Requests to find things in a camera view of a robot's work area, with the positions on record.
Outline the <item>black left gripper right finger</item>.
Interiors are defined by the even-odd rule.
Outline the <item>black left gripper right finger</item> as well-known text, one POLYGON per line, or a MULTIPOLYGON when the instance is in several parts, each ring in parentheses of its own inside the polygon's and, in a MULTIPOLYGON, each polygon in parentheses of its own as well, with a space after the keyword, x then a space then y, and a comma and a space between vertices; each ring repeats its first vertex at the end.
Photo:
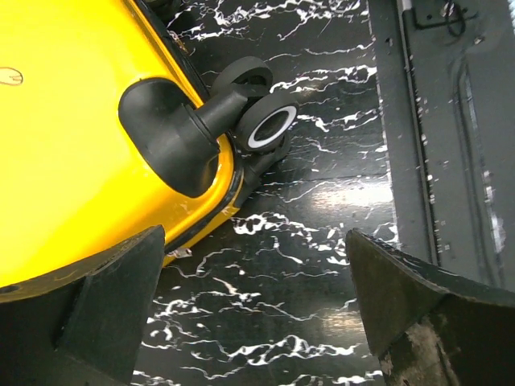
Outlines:
POLYGON ((345 239, 371 354, 388 385, 512 385, 514 294, 354 228, 345 239))

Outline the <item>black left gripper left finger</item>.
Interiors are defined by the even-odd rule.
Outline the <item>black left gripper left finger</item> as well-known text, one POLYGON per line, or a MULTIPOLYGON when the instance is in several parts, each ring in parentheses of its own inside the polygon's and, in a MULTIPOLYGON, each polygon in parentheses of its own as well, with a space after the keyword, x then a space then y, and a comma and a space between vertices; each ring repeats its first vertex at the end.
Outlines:
POLYGON ((164 258, 162 226, 1 288, 3 385, 128 385, 164 258))

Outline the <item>yellow Pikachu suitcase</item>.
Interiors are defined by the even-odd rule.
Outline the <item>yellow Pikachu suitcase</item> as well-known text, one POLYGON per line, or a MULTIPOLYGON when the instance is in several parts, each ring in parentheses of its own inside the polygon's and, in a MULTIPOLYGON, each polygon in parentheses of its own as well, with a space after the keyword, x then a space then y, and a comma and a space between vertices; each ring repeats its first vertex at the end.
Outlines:
POLYGON ((295 97, 261 59, 207 88, 167 29, 178 1, 1 4, 1 299, 68 281, 160 226, 165 261, 285 157, 295 97))

